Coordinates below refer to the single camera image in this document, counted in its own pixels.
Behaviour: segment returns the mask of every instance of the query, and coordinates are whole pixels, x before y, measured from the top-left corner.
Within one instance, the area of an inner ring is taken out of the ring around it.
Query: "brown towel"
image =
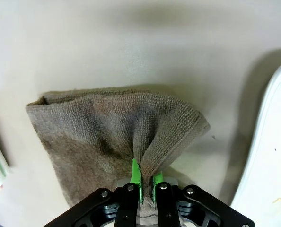
[[[155,213],[151,177],[170,165],[208,129],[189,103],[157,92],[105,88],[48,92],[27,112],[69,205],[99,187],[115,189],[141,166],[144,216]]]

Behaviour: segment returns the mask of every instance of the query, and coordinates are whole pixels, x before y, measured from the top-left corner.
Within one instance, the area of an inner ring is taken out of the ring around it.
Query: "metal bolt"
[[[133,191],[134,186],[133,185],[129,185],[127,189],[128,189],[128,191]]]
[[[194,193],[194,190],[192,188],[187,189],[187,194],[191,195]]]
[[[162,189],[162,190],[165,190],[165,189],[167,189],[167,185],[165,184],[165,183],[162,183],[161,185],[160,185],[160,188]]]
[[[101,195],[102,195],[103,198],[104,198],[104,197],[107,197],[108,192],[107,192],[107,191],[103,191]]]

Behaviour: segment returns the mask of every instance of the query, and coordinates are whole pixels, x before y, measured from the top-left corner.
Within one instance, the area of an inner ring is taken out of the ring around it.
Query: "towel fold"
[[[144,217],[155,213],[152,176],[210,127],[189,103],[146,90],[47,92],[26,110],[70,206],[99,187],[114,190],[116,180],[131,176],[135,157]]]

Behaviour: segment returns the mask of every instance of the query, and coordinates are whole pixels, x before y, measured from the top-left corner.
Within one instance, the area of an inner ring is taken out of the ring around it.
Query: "folded cloth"
[[[189,103],[147,90],[47,92],[26,110],[70,206],[97,188],[114,190],[116,180],[131,175],[135,157],[143,177],[142,217],[155,214],[152,176],[210,127]]]

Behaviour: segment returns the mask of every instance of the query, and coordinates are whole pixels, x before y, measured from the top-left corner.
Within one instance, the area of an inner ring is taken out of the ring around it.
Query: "towel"
[[[143,218],[155,215],[152,176],[210,128],[190,103],[148,90],[47,92],[26,110],[70,206],[97,188],[114,190],[116,180],[131,176],[136,158]]]

